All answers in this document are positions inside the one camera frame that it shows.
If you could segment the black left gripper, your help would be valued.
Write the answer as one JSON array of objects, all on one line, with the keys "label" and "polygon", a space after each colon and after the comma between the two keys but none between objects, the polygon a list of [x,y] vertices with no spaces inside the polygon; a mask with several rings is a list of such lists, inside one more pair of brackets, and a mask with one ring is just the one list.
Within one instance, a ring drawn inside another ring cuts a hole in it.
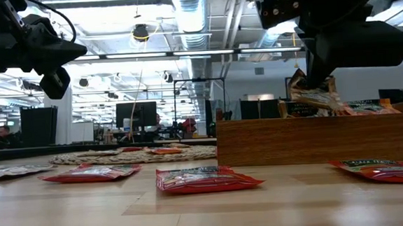
[{"label": "black left gripper", "polygon": [[62,66],[85,54],[86,46],[59,38],[43,23],[0,21],[0,73],[17,67],[46,73],[39,85],[49,99],[62,99],[71,82]]}]

